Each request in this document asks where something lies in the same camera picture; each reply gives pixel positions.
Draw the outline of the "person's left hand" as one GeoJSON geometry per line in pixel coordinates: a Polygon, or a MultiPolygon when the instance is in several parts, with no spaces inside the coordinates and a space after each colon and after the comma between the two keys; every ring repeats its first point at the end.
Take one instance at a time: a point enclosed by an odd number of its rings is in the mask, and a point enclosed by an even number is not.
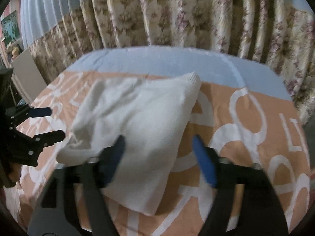
{"type": "Polygon", "coordinates": [[[21,177],[21,164],[10,163],[10,173],[8,174],[8,178],[12,182],[17,182],[21,177]]]}

